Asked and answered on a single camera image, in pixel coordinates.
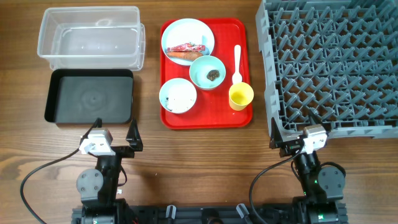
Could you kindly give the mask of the yellow plastic cup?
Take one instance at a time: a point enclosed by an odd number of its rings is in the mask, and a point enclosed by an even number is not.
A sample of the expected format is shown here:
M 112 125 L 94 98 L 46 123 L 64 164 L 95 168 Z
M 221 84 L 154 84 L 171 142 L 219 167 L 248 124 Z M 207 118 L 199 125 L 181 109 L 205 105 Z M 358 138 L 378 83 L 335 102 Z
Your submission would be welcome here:
M 254 98 L 254 90 L 251 85 L 240 82 L 233 84 L 228 92 L 229 106 L 235 111 L 241 111 L 249 105 Z

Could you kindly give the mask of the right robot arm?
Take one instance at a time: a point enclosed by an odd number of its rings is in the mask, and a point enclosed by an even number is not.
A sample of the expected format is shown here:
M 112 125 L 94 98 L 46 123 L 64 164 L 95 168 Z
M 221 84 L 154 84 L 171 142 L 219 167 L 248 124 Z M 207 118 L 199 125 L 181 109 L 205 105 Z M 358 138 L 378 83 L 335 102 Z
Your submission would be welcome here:
M 334 162 L 321 163 L 317 150 L 326 144 L 329 129 L 311 111 L 310 125 L 293 140 L 285 141 L 275 119 L 271 119 L 270 147 L 280 149 L 280 157 L 292 156 L 304 196 L 294 197 L 291 204 L 277 204 L 269 209 L 274 223 L 348 223 L 343 199 L 345 169 Z

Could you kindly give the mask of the white rice leftovers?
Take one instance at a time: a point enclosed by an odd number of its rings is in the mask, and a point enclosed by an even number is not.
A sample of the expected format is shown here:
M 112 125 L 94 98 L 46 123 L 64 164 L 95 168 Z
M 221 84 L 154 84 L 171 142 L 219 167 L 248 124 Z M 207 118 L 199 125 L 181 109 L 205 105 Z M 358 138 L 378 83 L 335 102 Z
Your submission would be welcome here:
M 195 104 L 192 95 L 172 95 L 165 97 L 165 107 L 172 113 L 185 113 Z

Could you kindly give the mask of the light blue bowl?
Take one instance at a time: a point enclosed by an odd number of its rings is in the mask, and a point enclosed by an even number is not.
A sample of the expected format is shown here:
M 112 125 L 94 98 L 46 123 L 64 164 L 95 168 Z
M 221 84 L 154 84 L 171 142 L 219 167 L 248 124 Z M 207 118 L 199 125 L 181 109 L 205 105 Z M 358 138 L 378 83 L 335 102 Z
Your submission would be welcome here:
M 194 106 L 196 100 L 196 88 L 184 78 L 173 78 L 165 82 L 159 91 L 161 106 L 174 114 L 186 113 Z

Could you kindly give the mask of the green bowl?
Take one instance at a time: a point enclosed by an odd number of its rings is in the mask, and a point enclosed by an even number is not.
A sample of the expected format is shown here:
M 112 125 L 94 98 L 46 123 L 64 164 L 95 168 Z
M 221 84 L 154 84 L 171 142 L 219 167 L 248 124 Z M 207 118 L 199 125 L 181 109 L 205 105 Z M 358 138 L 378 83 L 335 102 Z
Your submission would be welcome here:
M 220 77 L 215 81 L 207 79 L 206 75 L 210 70 L 218 70 Z M 191 81 L 202 90 L 213 90 L 220 86 L 226 77 L 226 67 L 224 63 L 211 55 L 205 55 L 193 61 L 189 68 Z

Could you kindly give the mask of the brown food scrap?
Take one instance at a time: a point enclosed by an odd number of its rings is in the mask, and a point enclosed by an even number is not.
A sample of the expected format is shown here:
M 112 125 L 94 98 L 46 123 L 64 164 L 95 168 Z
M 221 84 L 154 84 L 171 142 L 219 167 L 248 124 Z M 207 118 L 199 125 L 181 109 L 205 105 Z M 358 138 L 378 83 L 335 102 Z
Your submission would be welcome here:
M 217 78 L 220 77 L 220 72 L 218 70 L 210 70 L 206 77 L 210 81 L 215 81 Z

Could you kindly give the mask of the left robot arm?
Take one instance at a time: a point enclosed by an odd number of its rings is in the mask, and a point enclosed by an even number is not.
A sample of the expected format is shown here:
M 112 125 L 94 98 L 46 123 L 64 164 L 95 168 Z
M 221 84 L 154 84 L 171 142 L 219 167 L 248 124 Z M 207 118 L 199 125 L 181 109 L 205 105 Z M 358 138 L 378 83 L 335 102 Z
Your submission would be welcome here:
M 92 127 L 81 137 L 79 150 L 97 158 L 94 169 L 84 170 L 76 181 L 80 193 L 82 209 L 74 209 L 72 223 L 138 223 L 139 218 L 125 199 L 117 199 L 120 173 L 125 173 L 121 162 L 133 158 L 143 150 L 137 121 L 133 119 L 126 135 L 127 146 L 112 146 L 113 137 L 102 127 L 98 118 Z

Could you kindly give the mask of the red snack wrapper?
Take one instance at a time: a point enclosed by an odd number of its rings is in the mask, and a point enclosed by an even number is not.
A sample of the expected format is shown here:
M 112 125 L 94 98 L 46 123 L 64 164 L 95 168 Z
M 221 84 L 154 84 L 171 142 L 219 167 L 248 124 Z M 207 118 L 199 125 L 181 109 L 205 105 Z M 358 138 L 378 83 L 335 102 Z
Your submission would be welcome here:
M 167 52 L 204 52 L 205 50 L 205 45 L 190 42 L 167 48 Z

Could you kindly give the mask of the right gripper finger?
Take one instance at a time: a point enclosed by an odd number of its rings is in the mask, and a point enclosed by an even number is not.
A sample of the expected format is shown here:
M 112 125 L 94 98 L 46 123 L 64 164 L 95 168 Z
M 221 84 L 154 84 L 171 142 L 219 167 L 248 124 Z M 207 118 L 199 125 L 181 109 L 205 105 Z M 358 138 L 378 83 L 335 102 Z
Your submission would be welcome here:
M 325 129 L 326 132 L 331 131 L 331 129 L 328 128 L 312 110 L 308 110 L 308 121 L 312 126 L 319 124 Z
M 281 148 L 283 145 L 283 139 L 280 134 L 279 128 L 274 118 L 271 119 L 271 134 L 269 147 L 271 149 Z

